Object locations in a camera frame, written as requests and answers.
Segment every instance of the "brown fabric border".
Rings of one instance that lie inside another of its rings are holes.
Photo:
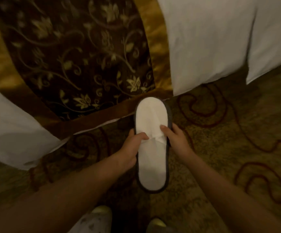
[[[65,139],[71,134],[92,129],[106,121],[133,113],[137,103],[147,96],[156,96],[161,99],[172,97],[173,90],[170,75],[168,39],[162,12],[157,0],[134,1],[143,20],[150,49],[156,86],[154,90],[125,100],[108,109],[96,111],[95,113],[72,121],[62,122],[32,92],[18,74],[0,33],[0,93],[33,116],[45,129],[59,139]]]

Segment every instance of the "carpet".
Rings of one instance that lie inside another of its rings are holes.
[[[244,67],[167,103],[196,153],[281,219],[281,66],[247,86],[246,75]],[[73,136],[27,172],[0,163],[0,208],[116,152],[132,127],[130,116]],[[143,192],[132,169],[102,196],[113,232],[143,232],[154,216],[182,232],[228,232],[172,150],[169,172],[159,194]]]

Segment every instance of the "disposable hotel slipper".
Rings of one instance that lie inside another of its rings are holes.
[[[168,185],[169,141],[160,125],[172,128],[172,114],[169,106],[155,97],[139,102],[135,115],[135,134],[144,132],[149,140],[143,140],[138,149],[136,179],[140,187],[149,193],[159,193]]]

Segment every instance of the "person's right arm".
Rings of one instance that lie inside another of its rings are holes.
[[[281,221],[198,157],[176,124],[173,131],[163,125],[161,130],[232,232],[281,233]]]

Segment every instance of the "slipper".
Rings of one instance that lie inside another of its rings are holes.
[[[172,114],[168,105],[156,97],[141,100],[134,115],[135,134],[145,132],[149,140],[143,140],[137,154],[136,179],[140,187],[149,193],[162,192],[168,185],[168,138],[160,125],[172,128]]]

